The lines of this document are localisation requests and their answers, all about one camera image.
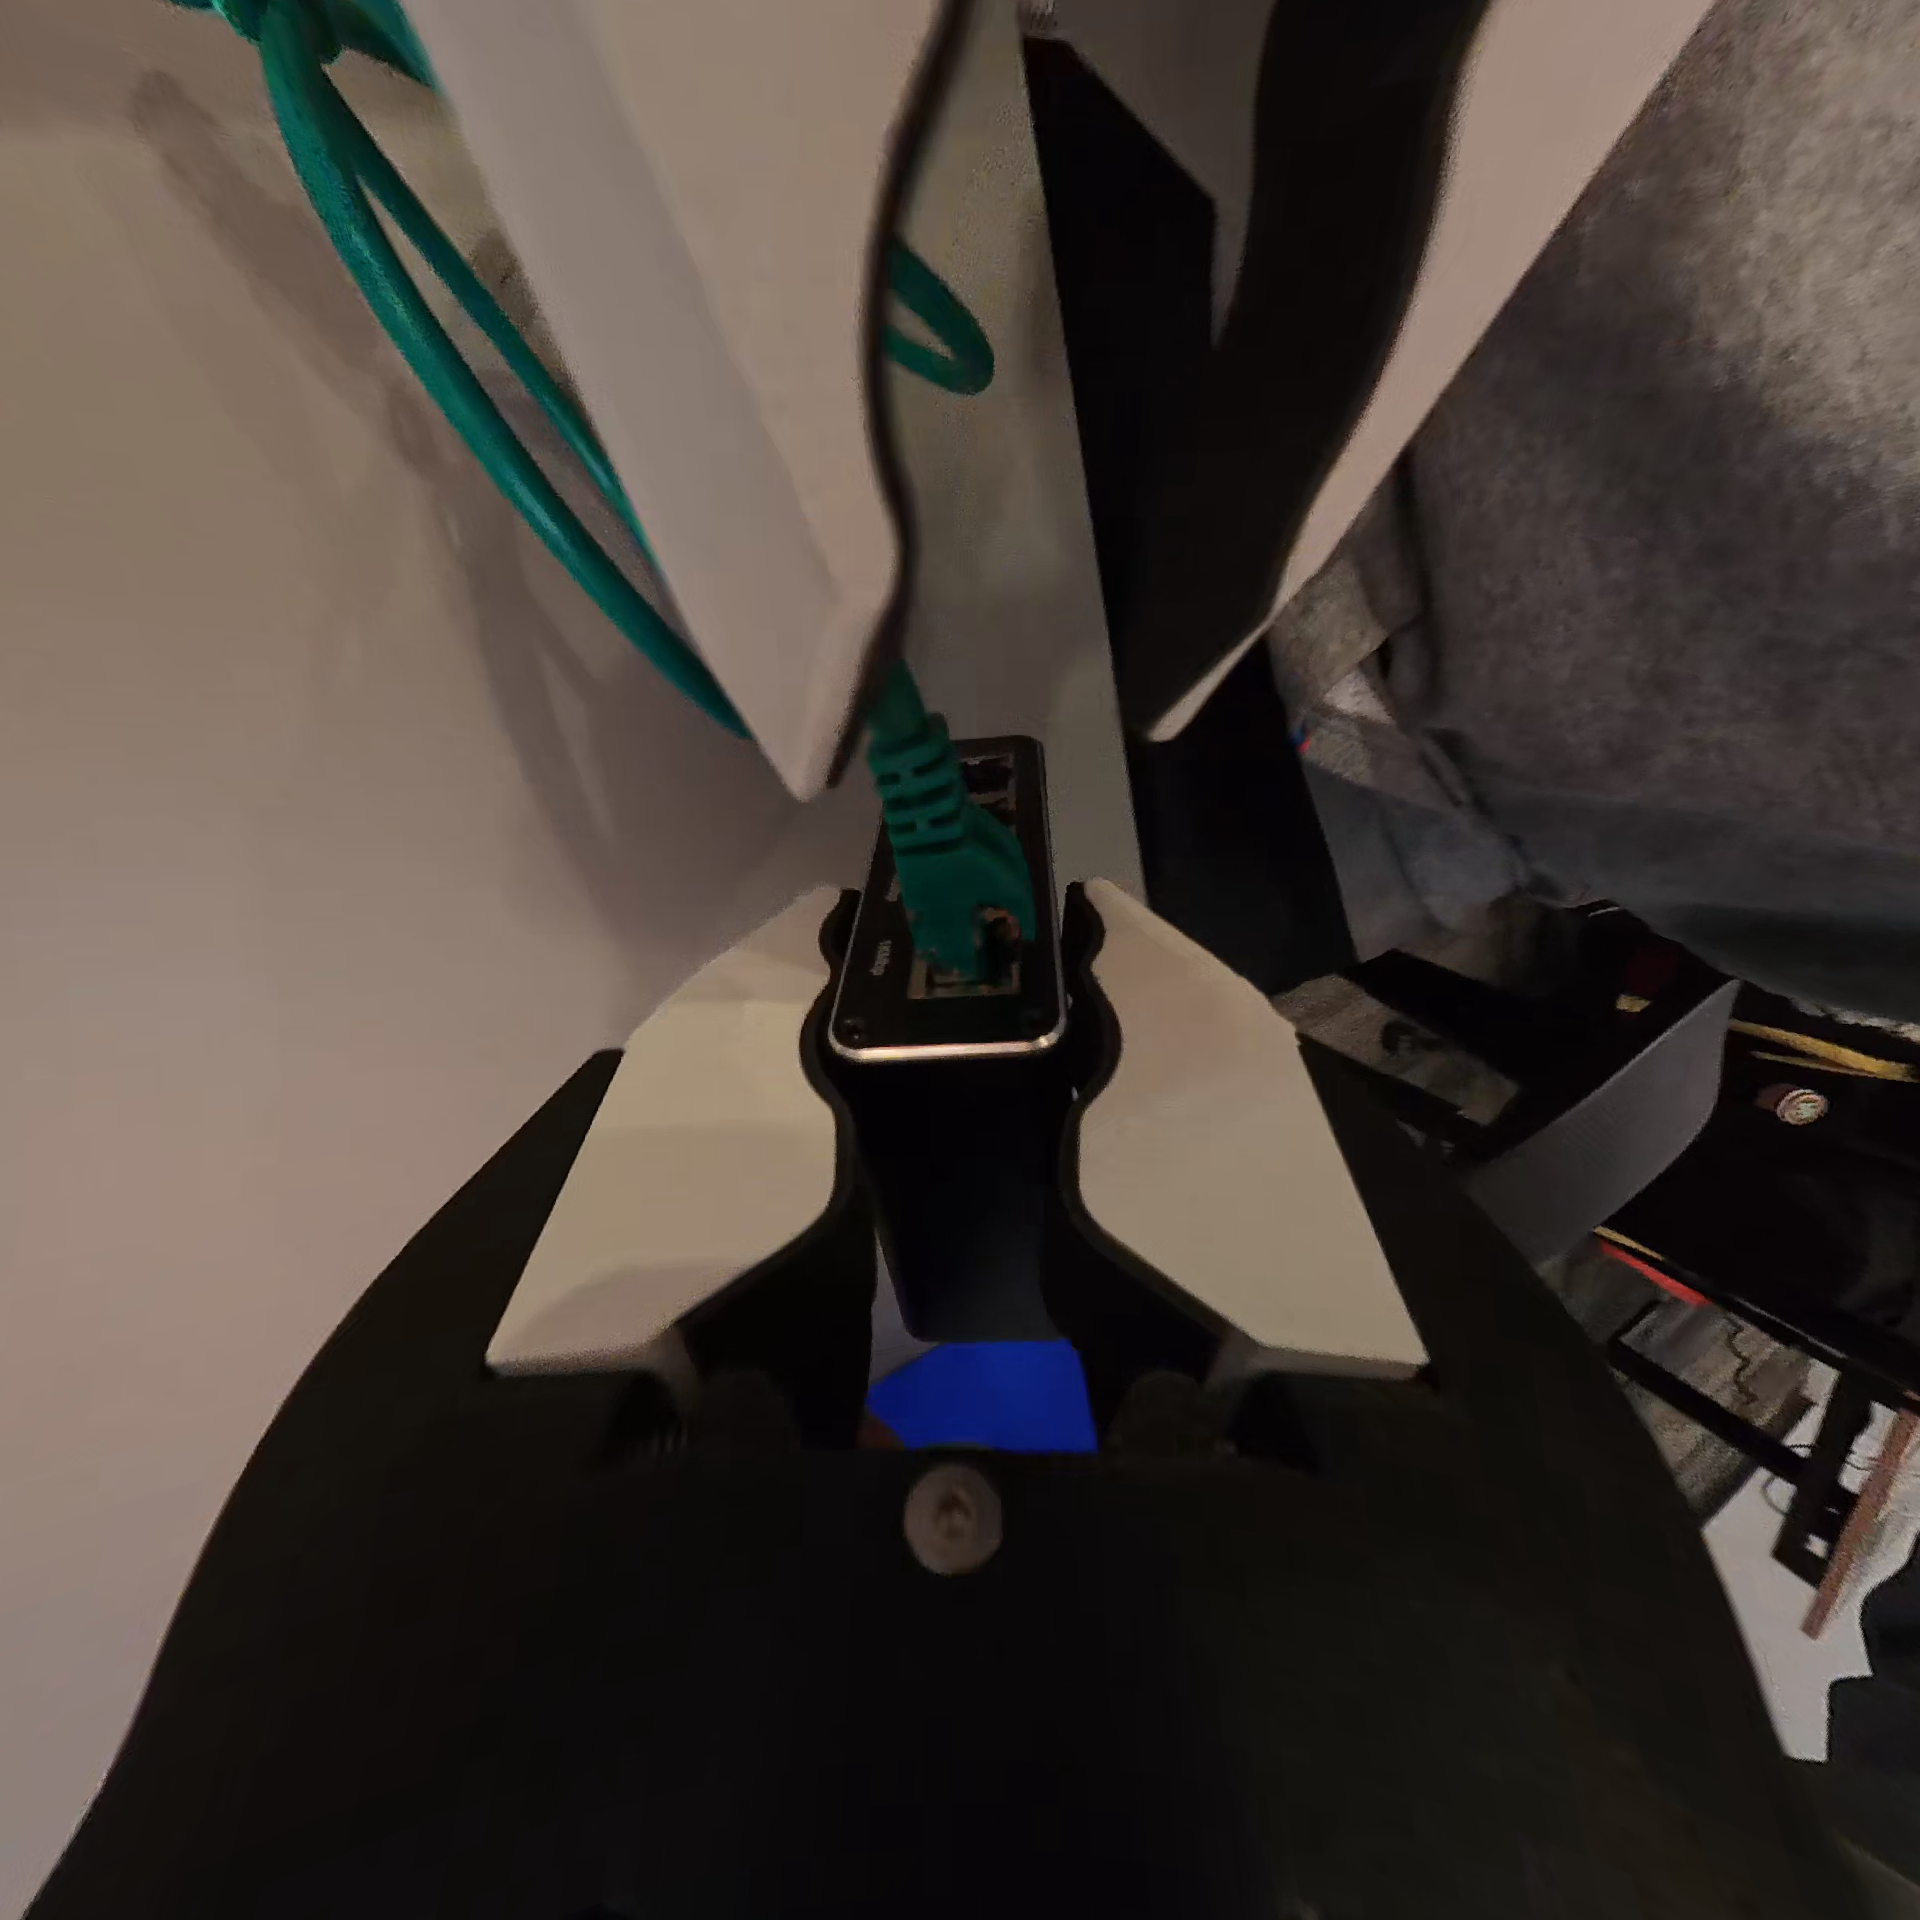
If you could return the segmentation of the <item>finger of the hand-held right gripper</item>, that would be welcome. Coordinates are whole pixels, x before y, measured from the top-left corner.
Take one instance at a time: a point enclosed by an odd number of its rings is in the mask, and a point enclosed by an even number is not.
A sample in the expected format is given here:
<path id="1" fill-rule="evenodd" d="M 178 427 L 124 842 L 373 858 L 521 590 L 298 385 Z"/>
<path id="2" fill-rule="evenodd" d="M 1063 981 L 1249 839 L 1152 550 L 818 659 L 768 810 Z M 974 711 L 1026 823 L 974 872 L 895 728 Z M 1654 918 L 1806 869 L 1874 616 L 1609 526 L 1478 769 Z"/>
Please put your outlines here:
<path id="1" fill-rule="evenodd" d="M 1243 261 L 1136 542 L 1174 739 L 1311 590 L 1706 8 L 1272 8 Z"/>
<path id="2" fill-rule="evenodd" d="M 879 293 L 958 8 L 404 13 L 697 648 L 786 787 L 818 799 L 915 575 Z"/>

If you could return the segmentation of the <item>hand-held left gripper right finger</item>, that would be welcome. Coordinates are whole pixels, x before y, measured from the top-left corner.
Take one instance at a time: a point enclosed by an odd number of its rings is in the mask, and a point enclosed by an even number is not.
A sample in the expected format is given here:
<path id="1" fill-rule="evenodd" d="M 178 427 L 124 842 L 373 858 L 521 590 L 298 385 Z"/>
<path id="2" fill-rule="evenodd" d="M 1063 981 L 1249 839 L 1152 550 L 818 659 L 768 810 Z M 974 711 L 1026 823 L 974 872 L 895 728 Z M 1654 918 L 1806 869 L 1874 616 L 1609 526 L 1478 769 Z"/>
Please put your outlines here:
<path id="1" fill-rule="evenodd" d="M 1114 880 L 1072 880 L 1051 1331 L 1102 1445 L 1226 1445 L 1272 1381 L 1411 1386 L 1427 1339 L 1298 1027 Z"/>

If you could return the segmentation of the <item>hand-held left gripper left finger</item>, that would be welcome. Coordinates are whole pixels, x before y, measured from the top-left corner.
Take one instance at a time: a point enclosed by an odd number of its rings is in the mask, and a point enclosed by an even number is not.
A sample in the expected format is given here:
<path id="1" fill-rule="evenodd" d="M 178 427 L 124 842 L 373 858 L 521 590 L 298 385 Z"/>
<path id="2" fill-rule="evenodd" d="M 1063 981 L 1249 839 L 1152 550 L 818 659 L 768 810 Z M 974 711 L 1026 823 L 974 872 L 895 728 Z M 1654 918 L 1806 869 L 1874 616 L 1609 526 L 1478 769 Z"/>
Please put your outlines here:
<path id="1" fill-rule="evenodd" d="M 851 891 L 795 891 L 624 1041 L 483 1342 L 502 1381 L 645 1370 L 697 1414 L 757 1370 L 795 1438 L 851 1445 L 879 1240 L 826 1077 L 846 918 Z"/>

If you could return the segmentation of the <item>black ethernet switch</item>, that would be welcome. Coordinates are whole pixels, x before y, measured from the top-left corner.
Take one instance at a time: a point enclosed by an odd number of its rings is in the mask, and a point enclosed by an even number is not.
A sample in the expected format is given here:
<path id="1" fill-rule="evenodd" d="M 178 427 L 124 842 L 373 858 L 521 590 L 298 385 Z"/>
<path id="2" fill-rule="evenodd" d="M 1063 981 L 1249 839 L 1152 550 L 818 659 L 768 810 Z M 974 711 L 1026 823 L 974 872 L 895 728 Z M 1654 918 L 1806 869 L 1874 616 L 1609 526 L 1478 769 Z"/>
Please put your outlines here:
<path id="1" fill-rule="evenodd" d="M 857 1178 L 899 1326 L 929 1342 L 1044 1342 L 1044 1212 L 1066 1129 L 1066 958 L 1033 731 L 958 739 L 974 799 L 1012 823 L 1042 930 L 982 917 L 982 974 L 915 958 L 899 872 L 826 918 L 826 1077 L 851 1108 Z"/>

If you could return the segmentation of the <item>blue plastic bin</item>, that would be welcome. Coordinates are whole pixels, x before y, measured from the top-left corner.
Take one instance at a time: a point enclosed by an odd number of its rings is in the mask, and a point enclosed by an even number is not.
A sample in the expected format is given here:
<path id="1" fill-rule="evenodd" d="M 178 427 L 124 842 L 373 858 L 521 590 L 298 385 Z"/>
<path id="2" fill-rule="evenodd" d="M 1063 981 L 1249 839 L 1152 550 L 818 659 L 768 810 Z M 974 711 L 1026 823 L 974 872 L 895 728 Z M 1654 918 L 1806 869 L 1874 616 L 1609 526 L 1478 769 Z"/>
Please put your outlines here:
<path id="1" fill-rule="evenodd" d="M 864 1386 L 899 1445 L 1093 1453 L 1091 1370 L 1066 1339 L 929 1342 Z"/>

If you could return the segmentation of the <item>grey flat panel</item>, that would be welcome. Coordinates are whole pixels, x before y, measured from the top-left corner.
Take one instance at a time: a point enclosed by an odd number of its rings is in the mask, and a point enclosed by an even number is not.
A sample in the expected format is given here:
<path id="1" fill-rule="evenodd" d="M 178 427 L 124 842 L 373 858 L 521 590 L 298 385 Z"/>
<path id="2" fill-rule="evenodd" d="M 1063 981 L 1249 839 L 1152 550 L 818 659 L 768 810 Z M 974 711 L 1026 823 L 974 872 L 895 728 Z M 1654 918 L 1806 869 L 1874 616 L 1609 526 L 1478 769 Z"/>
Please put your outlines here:
<path id="1" fill-rule="evenodd" d="M 1742 974 L 1711 981 L 1569 1117 L 1460 1168 L 1478 1212 L 1527 1255 L 1563 1262 L 1654 1185 L 1711 1124 Z"/>

